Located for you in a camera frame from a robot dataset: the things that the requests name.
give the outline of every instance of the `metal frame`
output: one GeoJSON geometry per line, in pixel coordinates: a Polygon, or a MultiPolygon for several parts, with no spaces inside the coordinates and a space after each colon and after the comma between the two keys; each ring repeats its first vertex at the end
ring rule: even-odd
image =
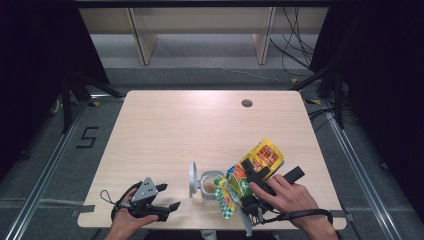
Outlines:
{"type": "MultiPolygon", "coordinates": [[[[322,99],[321,103],[323,108],[331,108],[331,104],[327,99],[322,99]]],[[[368,203],[370,204],[370,207],[374,212],[384,235],[387,239],[402,239],[399,230],[395,226],[391,214],[389,211],[387,211],[383,200],[377,193],[377,190],[375,189],[371,179],[368,177],[368,174],[362,166],[358,156],[356,155],[356,152],[353,149],[353,146],[350,143],[345,131],[339,128],[338,123],[336,120],[334,120],[333,113],[327,113],[327,119],[330,121],[331,128],[333,129],[334,134],[336,135],[337,140],[343,149],[343,152],[346,154],[347,160],[349,161],[358,183],[364,192],[365,198],[368,200],[368,203]]]]}

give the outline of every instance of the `snack package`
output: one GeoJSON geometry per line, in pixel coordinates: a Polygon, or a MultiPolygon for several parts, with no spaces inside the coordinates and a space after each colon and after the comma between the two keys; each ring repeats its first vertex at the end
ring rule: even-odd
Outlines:
{"type": "MultiPolygon", "coordinates": [[[[277,169],[284,164],[283,154],[280,152],[280,150],[278,150],[277,146],[275,146],[269,139],[263,138],[262,141],[256,145],[248,154],[246,154],[236,165],[229,168],[227,170],[226,177],[219,182],[220,186],[223,186],[225,183],[226,187],[231,188],[231,191],[228,191],[225,189],[225,187],[221,187],[215,192],[216,196],[229,196],[229,192],[234,193],[236,196],[228,199],[241,204],[241,198],[252,195],[252,191],[249,188],[249,182],[247,181],[246,173],[241,166],[241,163],[246,159],[252,163],[254,171],[256,172],[261,171],[263,168],[269,168],[269,173],[262,178],[263,181],[268,180],[268,178],[271,177],[277,171],[277,169]]],[[[223,205],[231,205],[229,203],[220,203],[221,207],[223,207],[223,205]]],[[[235,211],[233,205],[231,205],[230,209],[231,211],[235,211]]]]}

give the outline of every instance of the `wrist strap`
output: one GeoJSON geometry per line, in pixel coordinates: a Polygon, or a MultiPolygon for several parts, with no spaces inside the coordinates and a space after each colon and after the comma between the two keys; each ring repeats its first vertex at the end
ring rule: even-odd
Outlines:
{"type": "Polygon", "coordinates": [[[333,224],[333,215],[330,213],[330,211],[325,209],[311,209],[311,210],[305,210],[305,211],[295,211],[295,212],[289,212],[289,213],[281,213],[275,218],[271,219],[264,219],[263,224],[274,222],[274,221],[291,221],[296,218],[300,217],[307,217],[307,216],[314,216],[314,215],[325,215],[327,217],[327,220],[333,224]]]}

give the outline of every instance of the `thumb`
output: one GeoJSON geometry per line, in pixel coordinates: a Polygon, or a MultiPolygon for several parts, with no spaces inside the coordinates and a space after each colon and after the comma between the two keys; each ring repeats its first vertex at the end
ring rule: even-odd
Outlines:
{"type": "Polygon", "coordinates": [[[147,215],[143,218],[143,222],[144,222],[143,225],[150,224],[152,222],[157,221],[158,219],[159,219],[159,217],[157,215],[147,215]]]}

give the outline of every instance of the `yellow package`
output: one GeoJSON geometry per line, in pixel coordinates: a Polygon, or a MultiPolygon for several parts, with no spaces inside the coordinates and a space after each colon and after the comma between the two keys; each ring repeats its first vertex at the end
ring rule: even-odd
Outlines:
{"type": "Polygon", "coordinates": [[[254,166],[255,172],[259,172],[264,167],[269,168],[269,173],[262,180],[266,181],[274,174],[279,167],[284,164],[283,154],[278,150],[269,139],[263,138],[244,158],[239,161],[239,164],[245,159],[249,159],[254,166]]]}
{"type": "Polygon", "coordinates": [[[227,171],[228,185],[239,198],[252,195],[246,173],[241,166],[241,163],[246,159],[252,163],[255,172],[259,172],[266,167],[269,168],[268,174],[262,178],[263,181],[271,177],[284,163],[284,157],[280,150],[269,139],[262,139],[238,164],[227,171]]]}

